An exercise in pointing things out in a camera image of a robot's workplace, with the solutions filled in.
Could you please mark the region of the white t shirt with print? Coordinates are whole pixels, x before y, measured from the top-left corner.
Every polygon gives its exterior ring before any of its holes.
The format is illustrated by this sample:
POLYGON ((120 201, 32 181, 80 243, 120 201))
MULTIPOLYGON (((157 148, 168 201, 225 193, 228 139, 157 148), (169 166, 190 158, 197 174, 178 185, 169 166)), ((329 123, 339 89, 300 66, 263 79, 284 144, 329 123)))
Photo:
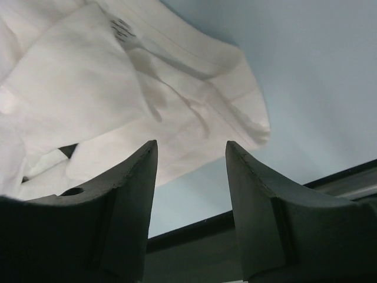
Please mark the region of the white t shirt with print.
POLYGON ((163 185, 269 136, 244 53, 161 2, 1 2, 2 195, 58 195, 149 140, 163 185))

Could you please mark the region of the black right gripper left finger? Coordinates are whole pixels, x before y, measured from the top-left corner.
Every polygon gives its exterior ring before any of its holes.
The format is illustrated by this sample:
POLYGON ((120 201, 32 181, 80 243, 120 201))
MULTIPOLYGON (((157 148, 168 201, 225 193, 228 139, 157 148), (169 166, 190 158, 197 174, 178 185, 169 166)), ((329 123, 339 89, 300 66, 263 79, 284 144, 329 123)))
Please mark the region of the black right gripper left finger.
POLYGON ((33 256, 60 281, 137 282, 143 278, 157 173, 157 142, 28 210, 33 256))

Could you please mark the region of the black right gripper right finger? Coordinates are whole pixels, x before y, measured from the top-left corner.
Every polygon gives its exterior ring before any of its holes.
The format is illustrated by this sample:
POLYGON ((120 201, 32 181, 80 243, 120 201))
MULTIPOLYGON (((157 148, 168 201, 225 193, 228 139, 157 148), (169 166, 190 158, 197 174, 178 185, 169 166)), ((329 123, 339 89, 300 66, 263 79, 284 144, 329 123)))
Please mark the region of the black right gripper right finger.
POLYGON ((363 208, 306 188, 226 145, 234 224, 245 279, 310 282, 365 275, 363 208))

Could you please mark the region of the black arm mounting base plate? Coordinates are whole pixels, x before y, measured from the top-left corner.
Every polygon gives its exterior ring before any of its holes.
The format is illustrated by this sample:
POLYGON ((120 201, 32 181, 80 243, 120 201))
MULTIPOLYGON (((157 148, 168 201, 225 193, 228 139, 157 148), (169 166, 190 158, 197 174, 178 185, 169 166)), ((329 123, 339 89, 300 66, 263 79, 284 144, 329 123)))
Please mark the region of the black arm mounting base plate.
MULTIPOLYGON (((317 192, 349 200, 376 196, 376 160, 309 182, 304 186, 317 192)), ((230 210, 150 238, 147 253, 152 254, 232 230, 234 230, 234 220, 233 212, 230 210)))

